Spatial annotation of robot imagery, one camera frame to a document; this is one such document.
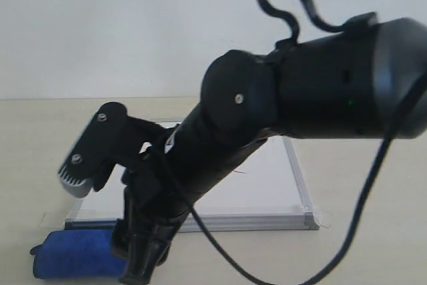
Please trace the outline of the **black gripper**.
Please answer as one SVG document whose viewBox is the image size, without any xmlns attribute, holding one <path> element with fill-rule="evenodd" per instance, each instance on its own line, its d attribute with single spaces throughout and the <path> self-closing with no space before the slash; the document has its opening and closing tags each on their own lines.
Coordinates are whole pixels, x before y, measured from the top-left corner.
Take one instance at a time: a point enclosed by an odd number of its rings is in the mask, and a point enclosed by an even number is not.
<svg viewBox="0 0 427 285">
<path fill-rule="evenodd" d="M 121 179 L 124 211 L 113 228 L 111 253 L 127 259 L 121 284 L 149 284 L 154 270 L 165 262 L 172 231 L 178 231 L 187 218 L 186 206 L 157 154 L 178 127 L 127 124 L 120 132 L 121 158 L 126 161 Z"/>
</svg>

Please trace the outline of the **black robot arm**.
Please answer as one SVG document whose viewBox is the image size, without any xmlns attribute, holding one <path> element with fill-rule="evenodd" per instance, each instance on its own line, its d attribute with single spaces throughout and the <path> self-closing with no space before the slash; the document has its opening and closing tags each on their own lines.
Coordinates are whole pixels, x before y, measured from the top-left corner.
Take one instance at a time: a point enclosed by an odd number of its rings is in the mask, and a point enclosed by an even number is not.
<svg viewBox="0 0 427 285">
<path fill-rule="evenodd" d="M 199 103 L 179 125 L 130 122 L 150 147 L 123 177 L 125 213 L 112 238 L 127 260 L 122 284 L 148 284 L 194 204 L 268 138 L 380 138 L 346 239 L 309 279 L 316 284 L 346 255 L 391 141 L 426 130 L 426 26 L 400 18 L 283 41 L 267 56 L 231 50 L 209 66 Z"/>
</svg>

